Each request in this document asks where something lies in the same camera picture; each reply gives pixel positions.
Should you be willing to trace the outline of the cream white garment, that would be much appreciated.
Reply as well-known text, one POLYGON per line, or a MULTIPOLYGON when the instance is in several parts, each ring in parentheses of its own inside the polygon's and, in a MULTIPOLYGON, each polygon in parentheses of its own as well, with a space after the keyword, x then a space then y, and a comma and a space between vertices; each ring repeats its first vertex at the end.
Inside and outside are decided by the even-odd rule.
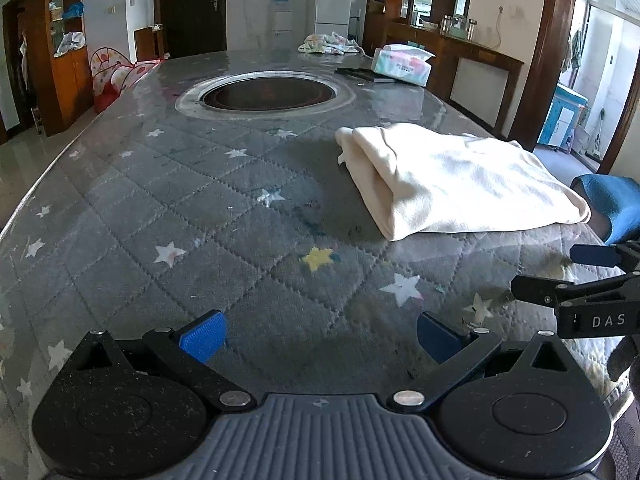
POLYGON ((341 128, 335 141, 386 240, 586 223, 588 203, 518 142, 408 122, 341 128))

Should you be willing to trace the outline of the blue chair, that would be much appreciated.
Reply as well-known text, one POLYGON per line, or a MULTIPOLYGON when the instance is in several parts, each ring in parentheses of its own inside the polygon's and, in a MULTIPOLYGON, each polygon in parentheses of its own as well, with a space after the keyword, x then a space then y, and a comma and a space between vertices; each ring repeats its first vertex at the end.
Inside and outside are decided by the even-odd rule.
POLYGON ((610 174, 584 174, 570 187, 591 209, 588 226, 605 245, 638 240, 639 185, 631 178, 610 174))

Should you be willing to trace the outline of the tissue pack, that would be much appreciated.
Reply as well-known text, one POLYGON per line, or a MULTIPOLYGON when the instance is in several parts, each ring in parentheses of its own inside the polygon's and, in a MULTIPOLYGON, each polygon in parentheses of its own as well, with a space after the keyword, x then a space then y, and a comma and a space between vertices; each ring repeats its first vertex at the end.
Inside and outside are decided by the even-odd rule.
POLYGON ((386 44, 375 50, 371 70, 378 75, 425 88, 434 56, 432 52, 406 44, 386 44))

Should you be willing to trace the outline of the round dark stove insert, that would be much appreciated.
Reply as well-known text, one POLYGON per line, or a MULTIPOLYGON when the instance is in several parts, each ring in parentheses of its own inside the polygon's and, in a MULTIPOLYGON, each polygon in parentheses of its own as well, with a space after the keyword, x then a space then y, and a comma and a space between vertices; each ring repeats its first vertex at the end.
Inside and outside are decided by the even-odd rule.
POLYGON ((194 84, 178 97, 175 109, 203 120, 254 120, 318 115, 355 101, 355 91, 330 74, 258 70, 194 84))

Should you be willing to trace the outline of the black flat remote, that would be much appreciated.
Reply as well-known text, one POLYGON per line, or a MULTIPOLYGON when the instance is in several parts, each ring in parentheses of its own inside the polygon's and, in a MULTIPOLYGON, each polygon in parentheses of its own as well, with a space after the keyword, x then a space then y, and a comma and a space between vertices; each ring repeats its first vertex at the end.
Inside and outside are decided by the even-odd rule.
POLYGON ((337 75, 352 77, 370 84, 394 84, 395 79, 375 73, 370 68, 339 67, 334 70, 337 75))

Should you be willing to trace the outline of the wooden display cabinet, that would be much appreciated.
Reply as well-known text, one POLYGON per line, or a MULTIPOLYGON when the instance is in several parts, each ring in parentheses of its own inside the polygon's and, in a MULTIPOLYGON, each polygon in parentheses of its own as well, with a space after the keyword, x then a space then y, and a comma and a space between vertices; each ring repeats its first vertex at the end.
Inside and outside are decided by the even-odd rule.
POLYGON ((500 138, 523 62, 474 41, 470 0, 368 0, 362 47, 386 44, 430 51, 427 90, 500 138))

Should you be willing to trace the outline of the crumpled patterned cloth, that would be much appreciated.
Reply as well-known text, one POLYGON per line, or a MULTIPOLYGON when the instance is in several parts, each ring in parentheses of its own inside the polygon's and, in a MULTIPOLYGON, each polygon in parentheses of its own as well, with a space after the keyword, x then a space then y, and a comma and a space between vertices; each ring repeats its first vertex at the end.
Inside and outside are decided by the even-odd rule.
POLYGON ((297 48, 299 53, 348 55, 363 54, 362 47, 355 40, 331 32, 329 35, 309 35, 297 48))

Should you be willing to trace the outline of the dark wooden door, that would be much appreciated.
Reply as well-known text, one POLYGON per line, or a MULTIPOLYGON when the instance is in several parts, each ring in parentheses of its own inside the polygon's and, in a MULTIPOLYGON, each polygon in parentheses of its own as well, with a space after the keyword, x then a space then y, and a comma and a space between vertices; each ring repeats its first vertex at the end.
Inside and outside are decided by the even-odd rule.
POLYGON ((154 0, 154 20, 170 58, 227 49, 227 0, 154 0))

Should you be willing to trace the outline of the white refrigerator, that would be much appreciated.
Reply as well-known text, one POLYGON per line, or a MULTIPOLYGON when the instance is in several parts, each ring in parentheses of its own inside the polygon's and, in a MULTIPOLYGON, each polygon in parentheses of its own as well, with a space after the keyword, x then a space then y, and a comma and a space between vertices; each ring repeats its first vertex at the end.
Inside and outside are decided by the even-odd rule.
POLYGON ((352 0, 308 0, 308 35, 348 36, 352 0))

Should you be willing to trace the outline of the water dispenser with blue bottle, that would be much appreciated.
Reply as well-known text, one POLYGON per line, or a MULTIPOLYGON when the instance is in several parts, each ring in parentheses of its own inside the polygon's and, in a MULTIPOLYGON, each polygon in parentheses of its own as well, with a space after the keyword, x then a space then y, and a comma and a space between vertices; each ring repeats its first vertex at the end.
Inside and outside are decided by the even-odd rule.
POLYGON ((291 0, 271 0, 269 9, 271 47, 291 50, 294 44, 291 0))

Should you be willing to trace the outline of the wooden shelf cabinet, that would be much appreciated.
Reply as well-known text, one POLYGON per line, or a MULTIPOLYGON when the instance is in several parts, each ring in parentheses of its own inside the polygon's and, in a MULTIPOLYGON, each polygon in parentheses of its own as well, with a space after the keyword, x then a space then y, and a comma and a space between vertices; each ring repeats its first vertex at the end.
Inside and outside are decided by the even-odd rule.
POLYGON ((28 70, 47 136, 93 107, 84 11, 84 0, 26 0, 28 70))

